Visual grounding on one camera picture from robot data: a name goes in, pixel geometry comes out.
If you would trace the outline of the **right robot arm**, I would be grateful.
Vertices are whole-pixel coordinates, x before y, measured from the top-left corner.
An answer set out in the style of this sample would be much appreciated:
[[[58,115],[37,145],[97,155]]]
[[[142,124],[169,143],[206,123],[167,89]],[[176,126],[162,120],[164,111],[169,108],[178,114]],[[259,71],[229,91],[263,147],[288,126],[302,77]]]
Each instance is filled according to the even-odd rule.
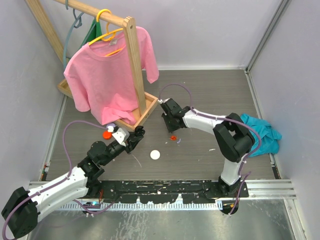
[[[218,178],[218,188],[225,197],[231,197],[241,182],[241,169],[255,139],[239,115],[206,114],[190,106],[180,107],[172,98],[159,100],[162,118],[170,133],[182,128],[198,129],[215,136],[224,165]]]

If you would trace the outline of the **white earbud case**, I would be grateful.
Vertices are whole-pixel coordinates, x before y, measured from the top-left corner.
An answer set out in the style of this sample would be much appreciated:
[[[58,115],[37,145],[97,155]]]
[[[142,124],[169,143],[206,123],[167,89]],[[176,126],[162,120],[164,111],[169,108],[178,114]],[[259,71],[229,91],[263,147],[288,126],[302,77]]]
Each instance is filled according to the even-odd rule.
[[[160,157],[161,157],[161,153],[158,150],[154,149],[150,152],[150,158],[152,160],[158,160]]]

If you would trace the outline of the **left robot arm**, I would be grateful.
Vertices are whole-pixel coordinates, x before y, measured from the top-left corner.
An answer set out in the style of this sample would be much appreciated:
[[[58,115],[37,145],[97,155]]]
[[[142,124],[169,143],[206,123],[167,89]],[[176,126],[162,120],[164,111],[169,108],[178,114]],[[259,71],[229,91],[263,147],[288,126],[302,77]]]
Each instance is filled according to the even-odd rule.
[[[47,215],[68,202],[82,197],[97,197],[101,190],[98,178],[105,171],[103,167],[123,152],[130,154],[144,138],[145,132],[141,125],[134,131],[116,127],[111,133],[113,142],[94,142],[86,157],[66,174],[39,187],[14,190],[1,211],[5,220],[3,239],[7,238],[7,229],[10,229],[14,239],[22,238]]]

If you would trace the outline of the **red earbud case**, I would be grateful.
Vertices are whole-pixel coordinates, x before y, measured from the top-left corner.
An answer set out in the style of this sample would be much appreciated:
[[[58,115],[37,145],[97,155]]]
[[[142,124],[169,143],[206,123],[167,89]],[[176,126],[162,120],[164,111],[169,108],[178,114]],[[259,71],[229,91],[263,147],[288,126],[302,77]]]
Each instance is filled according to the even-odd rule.
[[[110,140],[112,138],[112,133],[109,132],[109,131],[104,131],[103,134],[102,134],[102,137],[105,139],[105,140]]]

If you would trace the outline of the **black earbud case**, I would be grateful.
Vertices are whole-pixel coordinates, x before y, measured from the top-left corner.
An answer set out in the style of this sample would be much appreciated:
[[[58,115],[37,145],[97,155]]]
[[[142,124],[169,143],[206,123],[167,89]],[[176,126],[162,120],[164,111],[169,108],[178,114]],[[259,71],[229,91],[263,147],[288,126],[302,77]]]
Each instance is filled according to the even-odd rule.
[[[144,136],[146,131],[144,130],[144,127],[142,125],[138,125],[135,130],[134,134],[136,137]]]

